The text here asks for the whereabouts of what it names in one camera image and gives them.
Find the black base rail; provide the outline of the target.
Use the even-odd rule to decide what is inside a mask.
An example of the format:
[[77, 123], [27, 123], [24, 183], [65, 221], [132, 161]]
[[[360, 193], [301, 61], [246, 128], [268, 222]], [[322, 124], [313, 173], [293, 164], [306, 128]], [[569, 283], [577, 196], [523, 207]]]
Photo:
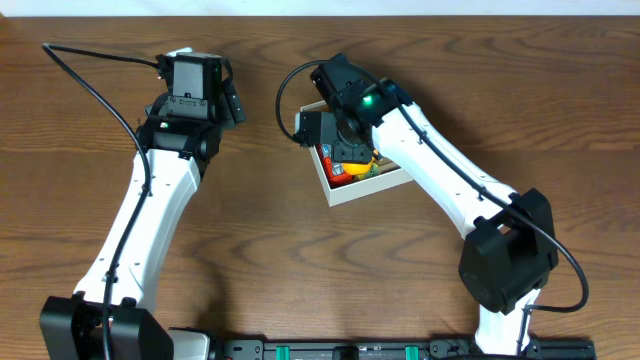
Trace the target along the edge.
[[260, 338], [217, 340], [191, 328], [171, 328], [176, 359], [220, 360], [430, 360], [504, 359], [484, 353], [467, 338], [435, 338], [422, 342], [302, 342]]

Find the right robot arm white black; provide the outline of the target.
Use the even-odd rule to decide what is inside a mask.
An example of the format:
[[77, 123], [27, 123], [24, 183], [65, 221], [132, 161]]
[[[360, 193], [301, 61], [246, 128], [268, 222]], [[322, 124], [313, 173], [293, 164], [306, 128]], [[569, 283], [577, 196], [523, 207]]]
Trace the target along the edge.
[[480, 306], [481, 354], [523, 354], [529, 315], [558, 264], [549, 201], [523, 194], [471, 162], [390, 79], [377, 80], [342, 54], [308, 63], [328, 109], [297, 114], [291, 140], [327, 145], [337, 163], [382, 157], [404, 170], [444, 211], [464, 241], [460, 279]]

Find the yellow round toy with handle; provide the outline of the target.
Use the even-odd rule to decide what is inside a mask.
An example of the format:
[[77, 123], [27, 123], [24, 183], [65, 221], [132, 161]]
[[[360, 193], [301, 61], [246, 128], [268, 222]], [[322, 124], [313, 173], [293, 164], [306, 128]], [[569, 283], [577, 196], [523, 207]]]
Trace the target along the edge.
[[356, 175], [356, 178], [361, 181], [385, 174], [390, 171], [394, 171], [397, 168], [398, 166], [388, 159], [373, 161], [369, 171], [363, 174]]

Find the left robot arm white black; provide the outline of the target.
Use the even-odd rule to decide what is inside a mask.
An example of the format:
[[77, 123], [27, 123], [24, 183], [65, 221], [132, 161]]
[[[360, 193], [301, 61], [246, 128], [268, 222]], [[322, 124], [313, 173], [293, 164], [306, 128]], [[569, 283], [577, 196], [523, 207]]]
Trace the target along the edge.
[[245, 121], [228, 59], [183, 48], [151, 67], [167, 89], [132, 128], [62, 59], [57, 64], [122, 125], [136, 154], [124, 200], [91, 267], [69, 297], [47, 298], [39, 325], [52, 359], [220, 359], [213, 335], [165, 329], [154, 317], [177, 224], [222, 134]]

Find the red toy car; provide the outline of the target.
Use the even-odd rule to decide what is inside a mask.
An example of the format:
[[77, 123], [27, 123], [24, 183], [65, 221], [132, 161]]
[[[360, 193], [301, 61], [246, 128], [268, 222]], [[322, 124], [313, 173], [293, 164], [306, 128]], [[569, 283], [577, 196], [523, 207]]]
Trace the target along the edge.
[[348, 185], [354, 181], [354, 176], [348, 174], [344, 170], [342, 163], [332, 161], [331, 145], [327, 145], [327, 144], [317, 145], [316, 151], [321, 161], [322, 169], [325, 173], [325, 176], [331, 188], [337, 188], [344, 185]]

